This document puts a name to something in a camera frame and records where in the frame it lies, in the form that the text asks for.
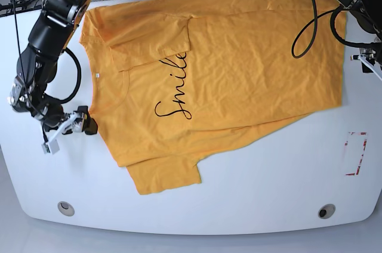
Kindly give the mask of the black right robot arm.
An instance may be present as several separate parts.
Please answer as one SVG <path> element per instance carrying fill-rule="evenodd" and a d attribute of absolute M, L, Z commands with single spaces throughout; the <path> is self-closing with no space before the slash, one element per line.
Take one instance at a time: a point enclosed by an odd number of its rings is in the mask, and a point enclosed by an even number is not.
<path fill-rule="evenodd" d="M 98 131 L 96 121 L 87 106 L 66 113 L 62 105 L 70 102 L 78 93 L 82 70 L 78 58 L 67 45 L 78 28 L 91 0 L 42 0 L 40 15 L 28 37 L 24 51 L 19 51 L 17 74 L 8 102 L 17 113 L 30 113 L 40 121 L 42 132 L 53 130 L 55 134 L 84 132 L 94 135 Z M 72 93 L 64 99 L 48 95 L 45 90 L 57 73 L 59 57 L 67 53 L 76 66 L 76 84 Z"/>

